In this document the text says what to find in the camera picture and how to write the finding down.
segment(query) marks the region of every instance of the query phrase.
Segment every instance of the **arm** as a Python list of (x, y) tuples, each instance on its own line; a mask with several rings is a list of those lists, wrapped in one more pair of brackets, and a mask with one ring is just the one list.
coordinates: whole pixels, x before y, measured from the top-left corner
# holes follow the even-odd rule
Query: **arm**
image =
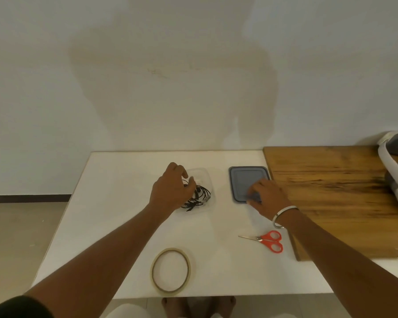
[[(293, 204), (274, 181), (260, 180), (249, 189), (252, 192), (260, 194), (262, 203), (249, 200), (248, 204), (270, 220)], [(398, 278), (323, 230), (298, 209), (282, 213), (277, 223), (299, 240), (352, 317), (398, 317)]]
[(190, 197), (196, 183), (171, 163), (152, 188), (149, 204), (27, 291), (55, 318), (94, 318), (105, 310), (155, 230)]

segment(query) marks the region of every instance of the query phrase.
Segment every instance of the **left arm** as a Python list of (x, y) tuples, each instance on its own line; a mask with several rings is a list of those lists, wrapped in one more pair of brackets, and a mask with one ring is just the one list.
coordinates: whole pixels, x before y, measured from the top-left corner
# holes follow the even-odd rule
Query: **left arm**
[(156, 229), (196, 189), (183, 166), (171, 163), (152, 188), (149, 204), (74, 259), (32, 287), (25, 295), (37, 299), (55, 318), (99, 317), (121, 286)]

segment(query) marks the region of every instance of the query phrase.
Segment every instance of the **black cable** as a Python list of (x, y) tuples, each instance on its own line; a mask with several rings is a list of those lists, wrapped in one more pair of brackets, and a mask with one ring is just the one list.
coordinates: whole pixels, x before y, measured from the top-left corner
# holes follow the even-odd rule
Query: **black cable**
[[(186, 187), (188, 182), (183, 180), (183, 185)], [(188, 208), (186, 212), (191, 211), (195, 206), (204, 205), (211, 198), (211, 192), (205, 187), (197, 185), (195, 190), (195, 196), (191, 197), (181, 208)]]

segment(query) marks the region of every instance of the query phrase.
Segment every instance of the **hand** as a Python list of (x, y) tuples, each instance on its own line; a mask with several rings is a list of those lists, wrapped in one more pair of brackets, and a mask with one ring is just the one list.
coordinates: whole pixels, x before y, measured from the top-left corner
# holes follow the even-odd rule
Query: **hand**
[(187, 172), (182, 165), (172, 162), (164, 174), (153, 184), (149, 205), (163, 210), (167, 217), (186, 203), (195, 192), (196, 182), (193, 176), (189, 184), (184, 187), (181, 176), (187, 178)]
[(250, 199), (247, 203), (269, 220), (272, 220), (281, 209), (293, 205), (275, 181), (265, 178), (259, 180), (249, 188), (248, 195), (251, 196), (254, 192), (259, 193), (262, 203)]

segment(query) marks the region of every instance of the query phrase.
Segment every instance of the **right arm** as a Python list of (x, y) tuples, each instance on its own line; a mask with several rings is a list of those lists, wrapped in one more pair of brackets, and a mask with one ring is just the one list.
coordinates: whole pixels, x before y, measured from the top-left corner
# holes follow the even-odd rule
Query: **right arm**
[[(261, 215), (272, 220), (282, 208), (292, 205), (274, 181), (260, 180), (249, 190), (258, 192), (262, 203), (249, 200)], [(354, 318), (398, 317), (398, 278), (335, 238), (298, 209), (285, 211), (277, 223), (288, 229)]]

